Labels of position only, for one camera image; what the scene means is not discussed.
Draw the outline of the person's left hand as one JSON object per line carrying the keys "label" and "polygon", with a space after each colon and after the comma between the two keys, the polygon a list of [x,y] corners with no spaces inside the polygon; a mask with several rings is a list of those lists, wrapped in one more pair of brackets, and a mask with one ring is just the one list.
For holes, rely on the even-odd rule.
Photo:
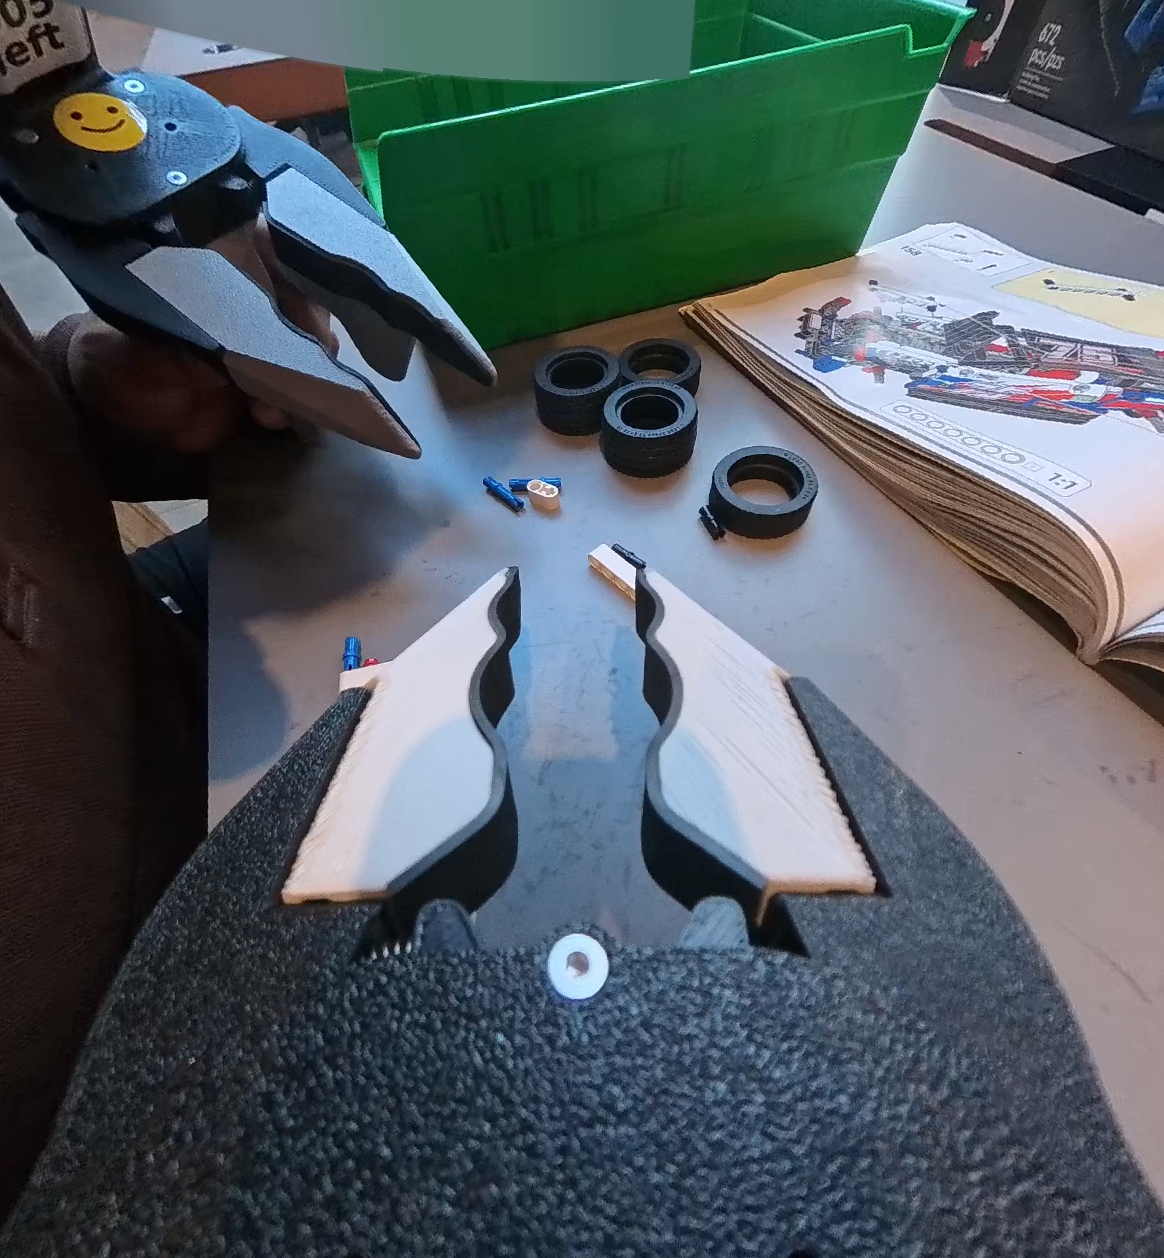
{"label": "person's left hand", "polygon": [[318,427],[251,399],[192,348],[120,331],[94,313],[71,324],[71,393],[103,437],[180,454],[208,454],[249,426],[315,439]]}

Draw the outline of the toy box with blue picture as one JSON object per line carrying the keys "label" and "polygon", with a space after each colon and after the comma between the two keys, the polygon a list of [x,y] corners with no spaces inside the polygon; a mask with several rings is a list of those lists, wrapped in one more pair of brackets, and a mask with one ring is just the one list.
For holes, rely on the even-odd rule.
{"label": "toy box with blue picture", "polygon": [[1009,101],[1164,164],[1164,1],[1047,1]]}

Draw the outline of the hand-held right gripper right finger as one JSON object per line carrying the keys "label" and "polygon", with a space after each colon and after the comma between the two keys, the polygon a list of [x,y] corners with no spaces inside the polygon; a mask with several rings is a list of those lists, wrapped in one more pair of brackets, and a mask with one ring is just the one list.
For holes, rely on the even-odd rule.
{"label": "hand-held right gripper right finger", "polygon": [[637,571],[642,694],[658,719],[641,851],[681,906],[879,894],[879,872],[802,716],[790,674],[653,569]]}

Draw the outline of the person's left forearm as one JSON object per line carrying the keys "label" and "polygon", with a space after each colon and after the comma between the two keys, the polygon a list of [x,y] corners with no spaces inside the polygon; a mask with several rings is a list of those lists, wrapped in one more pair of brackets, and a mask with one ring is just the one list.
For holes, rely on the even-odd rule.
{"label": "person's left forearm", "polygon": [[206,459],[90,426],[73,319],[39,337],[0,283],[0,1231],[201,839],[205,660],[133,572],[113,503],[203,497]]}

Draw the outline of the green plastic bin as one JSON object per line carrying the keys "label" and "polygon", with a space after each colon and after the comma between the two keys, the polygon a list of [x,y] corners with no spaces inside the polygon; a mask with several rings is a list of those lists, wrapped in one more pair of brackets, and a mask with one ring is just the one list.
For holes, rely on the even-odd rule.
{"label": "green plastic bin", "polygon": [[685,78],[347,68],[374,209],[488,348],[857,253],[960,4],[698,3]]}

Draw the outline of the grey desk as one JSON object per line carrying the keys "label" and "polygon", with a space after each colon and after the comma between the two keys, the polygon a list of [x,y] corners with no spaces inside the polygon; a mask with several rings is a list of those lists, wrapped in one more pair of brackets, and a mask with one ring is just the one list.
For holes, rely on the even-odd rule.
{"label": "grey desk", "polygon": [[[588,569],[617,541],[819,687],[974,844],[1052,963],[1119,1123],[1164,1203],[1164,698],[1052,633],[702,343],[702,432],[666,479],[613,473],[540,427],[549,341],[496,350],[497,386],[415,354],[391,403],[420,461],[346,437],[245,436],[213,464],[209,817],[337,693],[347,637],[387,658],[515,565],[524,627],[499,725],[517,868],[477,913],[493,946],[592,924],[634,945],[685,920],[642,864],[634,610]],[[774,541],[702,526],[716,464],[794,452],[819,496]],[[561,512],[507,512],[483,478],[561,478]]]}

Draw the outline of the person's black pants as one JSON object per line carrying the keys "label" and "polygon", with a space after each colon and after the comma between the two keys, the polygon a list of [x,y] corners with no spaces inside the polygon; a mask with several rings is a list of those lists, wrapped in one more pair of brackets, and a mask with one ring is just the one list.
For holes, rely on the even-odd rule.
{"label": "person's black pants", "polygon": [[160,604],[174,611],[203,648],[208,643],[208,561],[206,520],[128,556],[137,578]]}

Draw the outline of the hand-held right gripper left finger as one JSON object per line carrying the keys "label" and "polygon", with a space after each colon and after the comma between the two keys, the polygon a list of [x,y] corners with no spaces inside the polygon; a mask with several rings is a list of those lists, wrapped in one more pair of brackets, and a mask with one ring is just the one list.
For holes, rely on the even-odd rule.
{"label": "hand-held right gripper left finger", "polygon": [[518,821],[497,731],[514,699],[517,568],[480,589],[353,692],[362,699],[298,848],[285,905],[478,909],[515,864]]}

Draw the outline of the white toy beam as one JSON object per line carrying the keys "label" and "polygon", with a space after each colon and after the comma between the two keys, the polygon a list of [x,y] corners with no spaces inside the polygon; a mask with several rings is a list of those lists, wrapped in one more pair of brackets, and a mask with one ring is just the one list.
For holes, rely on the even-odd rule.
{"label": "white toy beam", "polygon": [[611,544],[595,546],[588,553],[591,570],[603,577],[615,589],[631,601],[637,600],[637,574],[622,557],[617,557],[610,549]]}

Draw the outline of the open instruction booklet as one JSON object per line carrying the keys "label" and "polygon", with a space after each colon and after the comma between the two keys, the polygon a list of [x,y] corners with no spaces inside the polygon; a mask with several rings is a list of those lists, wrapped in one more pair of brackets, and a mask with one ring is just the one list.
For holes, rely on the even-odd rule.
{"label": "open instruction booklet", "polygon": [[680,313],[1084,663],[1164,674],[1164,285],[926,225]]}

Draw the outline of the black rubber toy tire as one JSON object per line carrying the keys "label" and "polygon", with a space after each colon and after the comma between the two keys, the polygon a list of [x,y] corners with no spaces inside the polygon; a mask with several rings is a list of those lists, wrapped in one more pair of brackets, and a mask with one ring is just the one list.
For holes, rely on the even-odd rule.
{"label": "black rubber toy tire", "polygon": [[695,396],[668,381],[637,381],[604,404],[600,451],[613,471],[660,478],[690,464],[698,434]]}
{"label": "black rubber toy tire", "polygon": [[819,496],[819,477],[805,458],[774,446],[735,449],[716,464],[705,509],[716,526],[750,540],[795,535]]}
{"label": "black rubber toy tire", "polygon": [[623,384],[660,383],[696,397],[702,384],[702,356],[676,338],[646,338],[631,343],[619,356]]}
{"label": "black rubber toy tire", "polygon": [[539,421],[563,436],[599,434],[605,402],[623,383],[619,359],[601,348],[578,345],[545,354],[533,377]]}

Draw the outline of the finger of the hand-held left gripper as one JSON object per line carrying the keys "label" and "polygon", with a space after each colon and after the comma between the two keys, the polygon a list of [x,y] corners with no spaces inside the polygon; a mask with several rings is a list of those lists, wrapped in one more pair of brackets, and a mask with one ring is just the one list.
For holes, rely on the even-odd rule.
{"label": "finger of the hand-held left gripper", "polygon": [[281,269],[336,316],[370,367],[401,381],[421,345],[471,380],[496,384],[485,350],[370,207],[358,209],[292,167],[266,189]]}
{"label": "finger of the hand-held left gripper", "polygon": [[129,274],[213,338],[249,398],[371,448],[421,457],[414,434],[370,379],[287,322],[273,293],[223,255],[158,248],[133,262]]}

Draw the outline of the toy box with red picture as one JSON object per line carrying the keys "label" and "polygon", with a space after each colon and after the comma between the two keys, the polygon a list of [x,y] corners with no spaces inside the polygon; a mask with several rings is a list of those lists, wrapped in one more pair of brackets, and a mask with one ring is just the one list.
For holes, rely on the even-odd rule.
{"label": "toy box with red picture", "polygon": [[969,5],[975,13],[953,43],[940,83],[1005,98],[1046,1],[971,1]]}

